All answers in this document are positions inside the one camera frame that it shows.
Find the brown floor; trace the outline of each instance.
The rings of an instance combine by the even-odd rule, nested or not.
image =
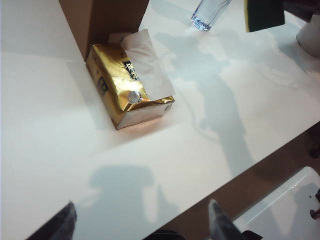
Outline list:
[[[225,213],[235,218],[301,168],[310,166],[320,174],[320,158],[311,158],[308,154],[313,142],[319,141],[319,129],[318,123],[312,131],[302,133],[161,229],[175,231],[186,240],[203,240],[209,235],[210,199],[216,199]]]

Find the cardboard box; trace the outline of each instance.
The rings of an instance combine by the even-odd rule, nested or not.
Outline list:
[[[138,31],[149,0],[59,0],[83,59],[110,33]]]

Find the sponge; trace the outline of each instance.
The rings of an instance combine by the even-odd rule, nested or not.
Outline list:
[[[255,32],[285,24],[282,0],[244,0],[247,32]]]

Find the gold foil wrapper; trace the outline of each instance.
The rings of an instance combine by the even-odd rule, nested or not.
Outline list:
[[[134,66],[117,43],[92,45],[86,67],[116,129],[163,116],[175,102],[172,96],[150,101]]]

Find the white table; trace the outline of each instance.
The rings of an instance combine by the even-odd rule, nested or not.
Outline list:
[[[116,131],[57,0],[1,3],[1,234],[73,201],[74,239],[140,240],[320,120],[302,22],[246,33],[233,1],[210,32],[192,0],[152,0],[141,28],[176,89],[163,118]]]

